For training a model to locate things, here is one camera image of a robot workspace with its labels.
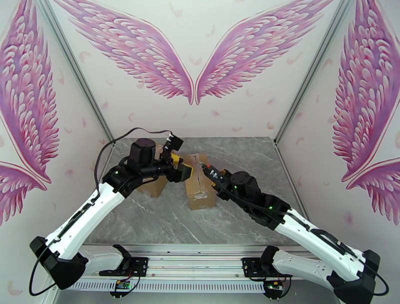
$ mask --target marble tabletop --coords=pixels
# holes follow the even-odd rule
[[[114,148],[109,167],[129,154],[132,138]],[[165,139],[155,139],[163,144]],[[295,196],[268,137],[185,138],[178,154],[206,153],[219,169],[247,171],[261,191],[273,194],[299,210]],[[160,197],[134,191],[90,234],[88,243],[268,244],[296,243],[255,223],[232,201],[217,198],[217,206],[190,210],[185,183],[168,183]]]

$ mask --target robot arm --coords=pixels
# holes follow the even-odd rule
[[[320,261],[297,257],[268,246],[260,263],[267,277],[297,276],[332,290],[347,304],[369,304],[374,295],[380,257],[351,248],[319,229],[278,197],[262,193],[247,172],[231,174],[202,164],[217,196],[232,200],[258,224],[296,241]]]
[[[111,168],[95,191],[83,205],[58,229],[46,238],[37,236],[30,248],[60,289],[73,285],[83,274],[101,270],[116,270],[123,264],[125,250],[121,246],[110,247],[107,252],[79,252],[83,242],[104,217],[127,198],[139,186],[165,176],[170,182],[182,182],[192,175],[193,168],[172,150],[178,151],[183,143],[171,135],[162,148],[159,159],[155,159],[156,143],[148,138],[134,142],[130,154]]]

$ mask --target angel wing mural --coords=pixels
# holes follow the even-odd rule
[[[182,95],[198,105],[233,93],[297,45],[333,0],[294,0],[232,26],[215,47],[195,85],[168,38],[151,23],[86,0],[54,0],[77,31],[127,74],[155,93]]]
[[[19,213],[28,191],[51,183],[46,164],[57,156],[56,93],[43,30],[32,0],[21,0],[0,48],[0,118],[21,159],[0,161],[0,225]]]
[[[342,181],[360,186],[372,208],[400,222],[400,159],[367,167],[400,101],[399,40],[390,31],[375,0],[357,0],[355,22],[348,27],[341,54],[333,125],[335,154],[347,164]]]

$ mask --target brown cardboard box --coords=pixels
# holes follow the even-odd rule
[[[156,144],[155,145],[155,156],[154,158],[157,160],[160,157],[161,150],[163,149],[163,146],[161,144]],[[151,180],[151,178],[146,178],[143,181],[148,181]],[[136,190],[144,193],[147,196],[150,196],[152,198],[158,198],[163,192],[164,187],[168,183],[168,180],[165,176],[160,176],[157,180],[153,182],[149,182],[147,184],[141,185],[139,188]]]
[[[189,208],[198,210],[215,207],[217,192],[211,186],[211,180],[203,174],[202,167],[199,164],[208,164],[207,155],[203,153],[186,155],[183,162],[193,167],[191,178],[185,181]]]

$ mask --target wing feather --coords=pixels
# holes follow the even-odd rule
[[[231,27],[219,41],[195,85],[196,103],[241,88],[298,44],[333,0],[295,0]]]
[[[372,208],[379,209],[395,225],[400,223],[400,157],[378,162],[364,169],[347,189],[356,186],[368,191]]]
[[[193,83],[168,38],[151,23],[86,0],[54,0],[77,31],[117,67],[166,97],[193,103]]]
[[[0,161],[0,226],[18,211],[21,213],[23,200],[28,191],[46,186],[26,169]]]
[[[32,0],[21,0],[0,48],[0,111],[22,162],[50,183],[46,163],[57,156],[56,93],[43,31]]]
[[[335,154],[347,181],[374,157],[399,105],[400,53],[374,0],[357,0],[340,58],[333,125]]]

